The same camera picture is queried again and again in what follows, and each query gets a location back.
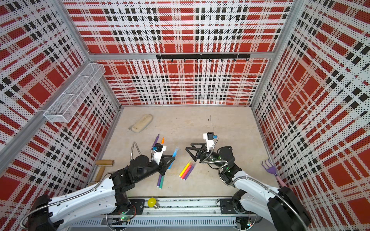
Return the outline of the yellow marker pen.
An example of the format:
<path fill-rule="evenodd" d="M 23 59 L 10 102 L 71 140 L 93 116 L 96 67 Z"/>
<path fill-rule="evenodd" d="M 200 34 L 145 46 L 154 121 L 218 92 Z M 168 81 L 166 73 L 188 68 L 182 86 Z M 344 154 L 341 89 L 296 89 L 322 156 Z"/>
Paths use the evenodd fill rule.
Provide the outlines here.
<path fill-rule="evenodd" d="M 183 175 L 185 174 L 186 170 L 190 167 L 190 162 L 187 163 L 187 165 L 184 167 L 184 169 L 181 171 L 181 173 L 179 174 L 179 177 L 182 178 Z"/>

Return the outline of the pink marker pen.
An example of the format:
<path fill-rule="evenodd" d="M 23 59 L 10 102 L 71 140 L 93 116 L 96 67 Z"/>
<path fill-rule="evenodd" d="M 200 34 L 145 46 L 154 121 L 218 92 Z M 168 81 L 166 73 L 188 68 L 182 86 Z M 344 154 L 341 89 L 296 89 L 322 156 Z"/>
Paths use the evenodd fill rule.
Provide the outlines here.
<path fill-rule="evenodd" d="M 185 174 L 183 175 L 183 177 L 181 178 L 183 180 L 183 178 L 185 177 L 186 173 L 189 171 L 190 167 L 186 170 Z"/>

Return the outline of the purple marker pen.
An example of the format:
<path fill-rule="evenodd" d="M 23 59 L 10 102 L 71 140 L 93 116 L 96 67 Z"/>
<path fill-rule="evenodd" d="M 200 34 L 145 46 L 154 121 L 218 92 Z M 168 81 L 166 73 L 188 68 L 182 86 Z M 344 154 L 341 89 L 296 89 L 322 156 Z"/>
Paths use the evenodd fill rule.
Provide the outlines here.
<path fill-rule="evenodd" d="M 153 150 L 154 150 L 154 147 L 155 147 L 156 143 L 157 143 L 157 142 L 158 142 L 158 140 L 159 140 L 159 137 L 160 137 L 160 134 L 158 134 L 158 135 L 156 136 L 155 141 L 153 142 L 153 145 L 152 145 L 152 149 L 153 149 Z"/>

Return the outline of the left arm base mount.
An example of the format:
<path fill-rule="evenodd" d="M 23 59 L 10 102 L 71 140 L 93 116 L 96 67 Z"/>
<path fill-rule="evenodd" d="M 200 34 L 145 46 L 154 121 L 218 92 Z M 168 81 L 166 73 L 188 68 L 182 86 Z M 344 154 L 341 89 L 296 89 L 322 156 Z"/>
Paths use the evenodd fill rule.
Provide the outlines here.
<path fill-rule="evenodd" d="M 130 199 L 130 204 L 118 206 L 114 213 L 120 215 L 142 215 L 144 207 L 144 199 Z"/>

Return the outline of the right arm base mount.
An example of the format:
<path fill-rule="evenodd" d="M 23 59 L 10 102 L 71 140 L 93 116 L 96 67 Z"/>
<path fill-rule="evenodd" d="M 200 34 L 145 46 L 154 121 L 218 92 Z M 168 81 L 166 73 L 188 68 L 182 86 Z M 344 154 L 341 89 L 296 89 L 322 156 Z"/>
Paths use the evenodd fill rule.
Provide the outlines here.
<path fill-rule="evenodd" d="M 219 205 L 221 214 L 253 214 L 253 212 L 245 210 L 236 199 L 220 199 Z"/>

